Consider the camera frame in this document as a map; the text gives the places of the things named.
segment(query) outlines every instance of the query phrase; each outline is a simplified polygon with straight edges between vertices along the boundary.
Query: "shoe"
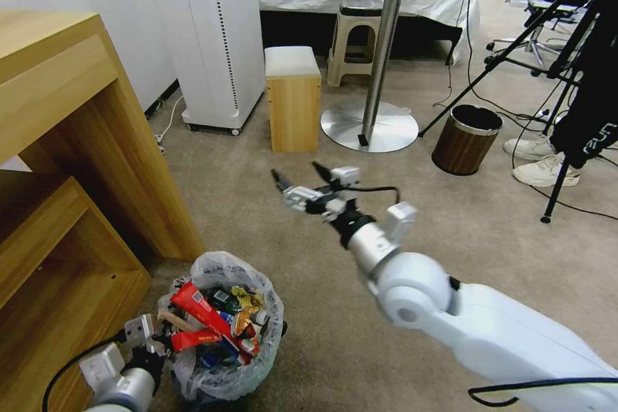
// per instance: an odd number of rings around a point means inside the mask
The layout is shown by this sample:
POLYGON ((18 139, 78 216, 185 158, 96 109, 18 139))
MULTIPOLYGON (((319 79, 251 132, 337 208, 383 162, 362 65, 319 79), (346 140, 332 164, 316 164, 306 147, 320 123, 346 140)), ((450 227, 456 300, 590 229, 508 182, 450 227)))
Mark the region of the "shoe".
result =
MULTIPOLYGON (((513 177, 521 183, 527 183, 533 187, 551 187, 556 184, 558 173, 565 159, 564 153, 549 154, 536 163, 524 164, 513 169, 513 177)), ((569 167, 566 171, 565 187, 573 187, 579 183, 581 169, 569 167)))
POLYGON ((528 161, 538 161, 556 153, 547 135, 538 135, 534 140, 520 140, 519 142, 517 138, 512 138, 504 143, 504 151, 510 155, 514 151, 516 157, 528 161))

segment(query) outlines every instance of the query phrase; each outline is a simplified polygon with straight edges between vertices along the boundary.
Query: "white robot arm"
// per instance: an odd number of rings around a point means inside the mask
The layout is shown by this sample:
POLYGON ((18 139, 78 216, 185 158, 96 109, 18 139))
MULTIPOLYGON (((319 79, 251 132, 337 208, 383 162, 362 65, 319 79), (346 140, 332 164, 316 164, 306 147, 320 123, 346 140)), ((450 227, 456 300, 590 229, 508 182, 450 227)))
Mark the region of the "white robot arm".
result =
POLYGON ((540 412, 618 410, 618 371, 574 332, 493 288, 457 281, 428 256, 401 252, 400 240, 415 216, 412 206, 397 202, 377 225, 356 209, 358 191, 372 191, 358 188, 357 168, 314 166, 328 182, 316 190, 294 187, 272 171, 285 203, 321 215, 339 232, 390 322, 439 340, 493 384, 471 389, 473 399, 490 407, 521 399, 540 412), (479 396, 492 391, 510 391, 513 398, 479 396))

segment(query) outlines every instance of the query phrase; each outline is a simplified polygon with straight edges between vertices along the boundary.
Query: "power cord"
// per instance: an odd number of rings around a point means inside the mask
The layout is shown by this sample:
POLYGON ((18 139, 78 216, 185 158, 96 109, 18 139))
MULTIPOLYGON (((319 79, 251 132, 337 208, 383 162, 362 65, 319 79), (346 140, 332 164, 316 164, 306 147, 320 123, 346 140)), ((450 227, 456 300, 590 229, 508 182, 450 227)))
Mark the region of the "power cord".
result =
POLYGON ((358 191, 358 192, 377 192, 377 191, 394 191, 395 192, 395 202, 394 204, 399 204, 401 202, 401 192, 399 189, 393 185, 387 185, 385 187, 342 187, 342 190, 348 191, 358 191))
POLYGON ((611 159, 609 159, 609 158, 606 158, 606 157, 605 157, 605 156, 603 156, 602 154, 597 154, 597 158, 600 158, 600 159, 602 159, 602 160, 604 160, 604 161, 607 161, 608 163, 613 164, 614 166, 618 167, 618 163, 617 163, 617 162, 612 161, 612 160, 611 160, 611 159))
POLYGON ((432 104, 431 105, 432 108, 435 108, 436 106, 444 106, 443 103, 449 98, 451 98, 451 95, 453 94, 453 76, 451 75, 451 64, 450 63, 448 65, 448 70, 449 70, 449 94, 446 96, 446 98, 443 98, 442 100, 432 104))
MULTIPOLYGON (((472 39, 470 38, 470 0, 467 0, 467 8, 466 8, 466 17, 467 17, 467 21, 466 21, 466 25, 465 25, 465 34, 468 40, 468 50, 469 50, 469 56, 468 56, 468 67, 467 67, 467 77, 468 77, 468 85, 472 84, 472 77, 471 77, 471 65, 472 65, 472 57, 473 57, 473 49, 472 49, 472 39)), ((522 114, 522 113, 514 113, 513 111, 509 111, 506 108, 503 108, 502 106, 500 106, 499 104, 493 102, 492 100, 489 100, 488 98, 482 97, 481 95, 479 95, 476 90, 474 89, 474 87, 472 87, 472 93, 474 94, 474 96, 476 98, 478 98, 479 100, 482 100, 486 103, 489 103, 493 106, 495 106, 496 108, 499 108, 502 112, 499 112, 498 114, 501 114, 505 117, 507 117, 508 119, 510 119, 511 121, 513 121, 517 126, 519 126, 520 128, 523 129, 523 125, 521 125, 517 120, 513 119, 513 117, 517 118, 518 120, 522 120, 522 121, 536 121, 536 122, 542 122, 545 123, 544 120, 542 119, 538 119, 534 116, 530 116, 527 114, 522 114)), ((529 129, 527 128, 529 124, 526 124, 526 130, 530 131, 530 132, 542 132, 542 130, 537 130, 537 129, 529 129)))
MULTIPOLYGON (((457 13, 457 20, 455 21, 455 27, 459 26, 459 20, 462 17, 462 12, 464 10, 464 2, 465 0, 462 0, 462 4, 459 7, 459 13, 457 13)), ((446 96, 446 98, 443 98, 442 100, 432 104, 431 105, 432 108, 435 108, 436 106, 444 106, 442 103, 444 103, 446 100, 451 98, 451 95, 453 94, 453 76, 451 75, 451 63, 450 62, 448 64, 448 71, 449 71, 449 94, 446 96)))
POLYGON ((172 107, 172 113, 169 115, 169 123, 167 127, 160 134, 154 134, 154 139, 156 140, 156 143, 159 145, 159 149, 161 150, 161 153, 163 154, 165 154, 165 148, 161 146, 161 142, 163 142, 163 139, 165 135, 167 134, 167 131, 170 129, 170 127, 172 127, 172 123, 174 122, 174 113, 176 112, 176 106, 178 106, 178 103, 180 103, 180 101, 184 99, 185 97, 182 96, 174 102, 174 106, 172 107))
MULTIPOLYGON (((538 113, 539 111, 541 111, 541 109, 543 108, 543 106, 545 106, 545 104, 549 101, 549 99, 552 97, 552 95, 554 94, 554 92, 558 89, 558 86, 561 84, 560 81, 558 81, 558 83, 556 84, 556 86, 553 88, 553 90, 550 92, 550 94, 547 96, 547 98, 545 99, 545 101, 543 101, 543 103, 539 106, 539 108, 536 110, 536 112, 538 113)), ((513 149, 513 153, 510 156, 510 164, 511 167, 513 169, 515 169, 515 151, 517 150, 517 145, 519 144, 521 137, 523 136, 523 133, 526 131, 526 127, 524 127, 521 132, 520 135, 517 137, 517 140, 515 141, 515 147, 513 149)), ((550 196, 539 190, 538 188, 532 186, 532 185, 528 185, 532 190, 536 191, 537 193, 542 194, 545 198, 550 198, 550 196)), ((618 221, 618 217, 612 216, 610 214, 605 214, 604 212, 596 212, 596 211, 589 211, 588 209, 582 209, 582 208, 578 208, 575 206, 571 206, 570 204, 567 203, 563 203, 562 201, 556 200, 556 203, 565 207, 568 207, 569 209, 572 209, 574 211, 579 211, 579 212, 585 212, 586 214, 591 214, 593 216, 601 216, 601 217, 605 217, 608 219, 613 219, 615 221, 618 221)))
POLYGON ((62 374, 64 372, 66 372, 67 370, 69 370, 69 368, 72 365, 74 365, 77 361, 81 360, 83 357, 85 357, 88 354, 90 354, 92 351, 96 351, 97 349, 102 348, 103 346, 106 346, 109 343, 112 343, 112 342, 125 342, 125 341, 127 341, 127 335, 126 335, 124 329, 120 329, 114 336, 112 336, 110 338, 107 338, 107 339, 104 339, 103 341, 99 341, 98 343, 94 344, 93 346, 90 346, 87 350, 84 350, 84 351, 80 352, 74 358, 69 360, 58 372, 56 372, 56 374, 51 379, 50 383, 47 385, 47 388, 45 389, 45 394, 43 395, 43 403, 42 403, 42 406, 41 406, 41 411, 42 412, 48 412, 48 410, 49 410, 49 402, 50 402, 50 395, 52 393, 52 389, 53 389, 54 385, 56 385, 56 382, 60 379, 62 374))
POLYGON ((508 383, 502 385, 493 385, 493 386, 482 386, 480 388, 470 388, 468 389, 468 394, 472 399, 477 401, 479 404, 482 404, 486 407, 507 407, 515 404, 519 398, 512 397, 511 399, 507 399, 499 402, 491 402, 485 399, 481 399, 478 397, 479 393, 497 393, 500 391, 521 391, 524 389, 536 389, 536 388, 547 388, 550 386, 564 386, 569 384, 614 384, 618 383, 618 378, 615 377, 574 377, 574 378, 566 378, 566 379, 550 379, 550 380, 537 380, 530 382, 522 382, 522 383, 508 383))

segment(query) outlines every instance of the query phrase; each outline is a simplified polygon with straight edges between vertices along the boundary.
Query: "metal rim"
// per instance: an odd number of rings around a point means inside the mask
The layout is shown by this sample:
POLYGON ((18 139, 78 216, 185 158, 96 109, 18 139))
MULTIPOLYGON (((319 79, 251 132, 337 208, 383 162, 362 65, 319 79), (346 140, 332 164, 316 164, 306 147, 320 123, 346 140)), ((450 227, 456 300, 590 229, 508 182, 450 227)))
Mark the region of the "metal rim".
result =
POLYGON ((470 133, 472 135, 480 135, 480 136, 495 135, 498 132, 500 132, 500 129, 504 125, 504 120, 500 117, 499 114, 491 111, 491 109, 489 109, 489 108, 485 108, 485 106, 474 105, 474 104, 466 104, 466 105, 455 106, 453 109, 451 109, 449 117, 453 120, 453 124, 454 124, 455 127, 457 127, 458 129, 460 129, 460 130, 462 130, 462 131, 464 131, 466 133, 470 133), (472 106, 472 107, 477 108, 477 109, 482 109, 484 111, 489 111, 490 113, 492 113, 495 117, 497 117, 500 120, 500 126, 497 127, 496 129, 479 129, 478 127, 468 126, 467 124, 464 124, 463 122, 458 120, 455 117, 455 115, 453 114, 453 111, 455 109, 459 108, 460 106, 472 106))

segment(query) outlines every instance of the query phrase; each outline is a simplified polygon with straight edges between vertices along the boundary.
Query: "table pole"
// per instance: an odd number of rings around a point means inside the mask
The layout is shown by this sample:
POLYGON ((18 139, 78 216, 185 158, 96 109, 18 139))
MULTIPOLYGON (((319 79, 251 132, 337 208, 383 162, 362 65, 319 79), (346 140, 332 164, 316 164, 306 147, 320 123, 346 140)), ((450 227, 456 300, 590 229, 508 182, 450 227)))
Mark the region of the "table pole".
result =
POLYGON ((399 5, 401 0, 384 0, 382 9, 382 19, 380 20, 380 30, 378 31, 375 53, 373 54, 373 67, 371 69, 371 83, 367 92, 365 112, 362 118, 362 134, 371 140, 373 126, 378 115, 380 106, 380 96, 382 95, 382 85, 386 72, 386 63, 391 54, 393 36, 395 35, 395 25, 399 15, 399 5))

